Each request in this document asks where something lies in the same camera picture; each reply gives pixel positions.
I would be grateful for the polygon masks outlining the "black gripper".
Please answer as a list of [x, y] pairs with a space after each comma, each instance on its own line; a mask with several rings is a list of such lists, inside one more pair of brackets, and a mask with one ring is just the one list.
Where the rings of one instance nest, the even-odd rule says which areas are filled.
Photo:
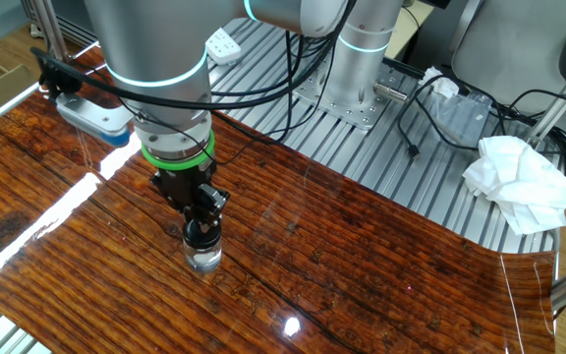
[[201, 163], [183, 170], [158, 168], [150, 183], [167, 203], [182, 213], [185, 224], [195, 219], [200, 232], [208, 232], [221, 223], [222, 209], [230, 194], [212, 186], [215, 163]]

